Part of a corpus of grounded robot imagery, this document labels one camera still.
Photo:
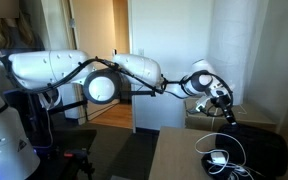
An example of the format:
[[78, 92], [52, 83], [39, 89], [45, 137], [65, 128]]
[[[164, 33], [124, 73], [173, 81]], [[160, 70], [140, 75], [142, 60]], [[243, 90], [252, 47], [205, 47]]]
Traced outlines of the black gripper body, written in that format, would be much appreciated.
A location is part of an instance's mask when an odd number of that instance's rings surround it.
[[234, 113], [231, 109], [231, 99], [228, 95], [220, 96], [217, 99], [217, 105], [221, 108], [224, 117], [231, 124], [234, 125], [236, 123], [236, 119]]

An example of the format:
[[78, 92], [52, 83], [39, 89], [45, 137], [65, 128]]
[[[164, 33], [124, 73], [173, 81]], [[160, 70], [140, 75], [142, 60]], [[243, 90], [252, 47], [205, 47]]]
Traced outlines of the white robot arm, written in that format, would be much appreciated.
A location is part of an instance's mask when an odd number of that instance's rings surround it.
[[139, 55], [116, 54], [105, 60], [89, 58], [79, 50], [0, 54], [0, 180], [25, 180], [40, 165], [18, 111], [3, 98], [5, 91], [42, 94], [64, 84], [79, 84], [89, 101], [106, 104], [118, 96], [122, 79], [143, 85], [152, 94], [167, 92], [178, 98], [199, 95], [197, 111], [203, 111], [211, 101], [229, 123], [236, 122], [232, 91], [205, 60], [196, 61], [182, 79], [169, 81], [156, 61]]

